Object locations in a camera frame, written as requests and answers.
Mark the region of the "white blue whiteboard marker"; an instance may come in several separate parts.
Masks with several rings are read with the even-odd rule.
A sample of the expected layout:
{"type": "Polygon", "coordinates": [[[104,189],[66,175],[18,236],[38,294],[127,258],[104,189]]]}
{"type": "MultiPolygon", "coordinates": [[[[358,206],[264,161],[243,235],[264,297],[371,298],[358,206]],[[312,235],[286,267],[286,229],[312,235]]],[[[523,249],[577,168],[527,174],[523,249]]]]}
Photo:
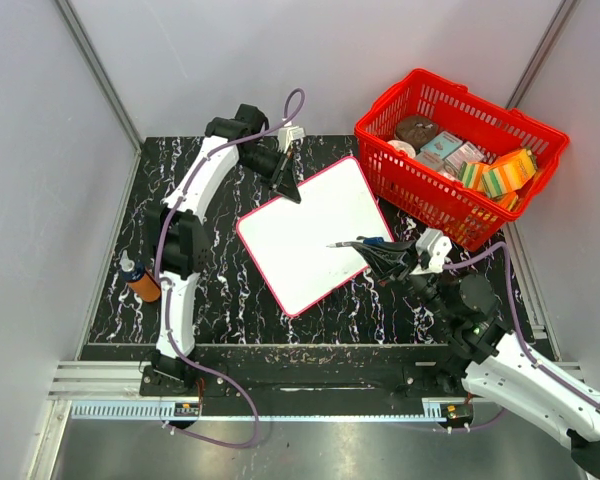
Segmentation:
{"type": "Polygon", "coordinates": [[[360,236],[356,240],[353,241],[341,241],[328,244],[328,248],[344,248],[344,247],[354,247],[356,245],[379,245],[384,243],[385,240],[383,237],[363,237],[360,236]]]}

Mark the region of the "pink framed whiteboard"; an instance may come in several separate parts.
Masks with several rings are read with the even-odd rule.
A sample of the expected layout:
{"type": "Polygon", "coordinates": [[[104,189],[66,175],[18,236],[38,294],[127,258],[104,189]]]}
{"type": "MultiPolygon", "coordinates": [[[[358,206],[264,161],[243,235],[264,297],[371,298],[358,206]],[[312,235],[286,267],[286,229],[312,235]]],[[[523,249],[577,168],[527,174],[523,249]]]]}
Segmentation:
{"type": "Polygon", "coordinates": [[[338,242],[391,241],[358,160],[344,157],[299,185],[301,202],[273,199],[239,219],[236,230],[285,315],[302,314],[367,268],[338,242]]]}

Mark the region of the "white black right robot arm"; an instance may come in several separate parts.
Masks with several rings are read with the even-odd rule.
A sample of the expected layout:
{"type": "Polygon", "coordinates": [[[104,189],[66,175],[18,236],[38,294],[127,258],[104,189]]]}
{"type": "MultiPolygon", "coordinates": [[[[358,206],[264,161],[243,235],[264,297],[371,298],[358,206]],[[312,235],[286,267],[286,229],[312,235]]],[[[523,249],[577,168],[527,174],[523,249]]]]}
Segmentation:
{"type": "Polygon", "coordinates": [[[456,396],[464,390],[500,405],[550,435],[600,479],[600,391],[537,352],[517,319],[499,318],[500,301],[486,277],[451,273],[448,238],[359,237],[351,246],[380,283],[403,286],[433,314],[451,350],[431,380],[440,392],[456,396]]]}

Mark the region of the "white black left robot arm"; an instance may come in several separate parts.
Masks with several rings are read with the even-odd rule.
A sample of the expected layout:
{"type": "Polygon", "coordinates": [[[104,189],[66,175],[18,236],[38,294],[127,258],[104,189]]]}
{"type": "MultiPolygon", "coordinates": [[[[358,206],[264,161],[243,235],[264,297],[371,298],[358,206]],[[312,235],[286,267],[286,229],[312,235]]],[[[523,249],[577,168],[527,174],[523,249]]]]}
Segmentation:
{"type": "Polygon", "coordinates": [[[149,380],[162,381],[175,395],[188,394],[197,381],[185,359],[195,347],[195,290],[210,256],[204,229],[210,201],[227,174],[241,165],[272,193],[300,203],[294,155],[304,131],[293,123],[296,114],[286,109],[282,122],[271,126],[261,110],[242,104],[232,118],[214,118],[182,181],[146,213],[147,243],[161,287],[160,333],[149,380]]]}

